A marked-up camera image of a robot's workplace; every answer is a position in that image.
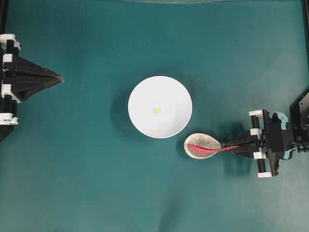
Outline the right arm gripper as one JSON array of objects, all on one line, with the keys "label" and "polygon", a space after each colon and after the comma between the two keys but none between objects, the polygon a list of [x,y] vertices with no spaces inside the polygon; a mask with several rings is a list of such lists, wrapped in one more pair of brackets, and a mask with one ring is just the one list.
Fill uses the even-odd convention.
[{"label": "right arm gripper", "polygon": [[[228,152],[257,160],[259,178],[275,177],[279,174],[279,161],[291,159],[295,150],[289,119],[281,112],[270,116],[264,109],[250,111],[249,116],[252,128],[225,146],[236,146]],[[242,146],[252,143],[256,147]]]}]

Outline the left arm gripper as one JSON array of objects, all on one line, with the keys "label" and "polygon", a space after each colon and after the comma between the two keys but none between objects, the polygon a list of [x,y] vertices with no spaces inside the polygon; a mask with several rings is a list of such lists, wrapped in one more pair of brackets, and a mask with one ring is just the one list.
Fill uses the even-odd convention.
[{"label": "left arm gripper", "polygon": [[20,56],[20,43],[14,34],[0,36],[0,140],[18,124],[17,104],[42,90],[63,82],[61,75]]}]

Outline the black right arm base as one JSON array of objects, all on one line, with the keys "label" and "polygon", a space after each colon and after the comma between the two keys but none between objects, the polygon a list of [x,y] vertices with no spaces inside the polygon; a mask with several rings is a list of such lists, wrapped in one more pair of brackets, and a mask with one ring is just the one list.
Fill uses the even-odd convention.
[{"label": "black right arm base", "polygon": [[303,130],[309,128],[309,90],[301,93],[290,105],[291,122]]}]

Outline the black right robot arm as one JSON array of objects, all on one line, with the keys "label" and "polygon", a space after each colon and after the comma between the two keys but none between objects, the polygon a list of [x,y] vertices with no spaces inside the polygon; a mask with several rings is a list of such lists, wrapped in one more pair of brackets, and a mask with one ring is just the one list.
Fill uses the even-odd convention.
[{"label": "black right robot arm", "polygon": [[277,176],[280,160],[290,160],[294,151],[309,150],[309,130],[293,125],[284,113],[275,112],[270,116],[262,109],[250,111],[249,116],[252,127],[226,142],[224,148],[255,159],[259,178]]}]

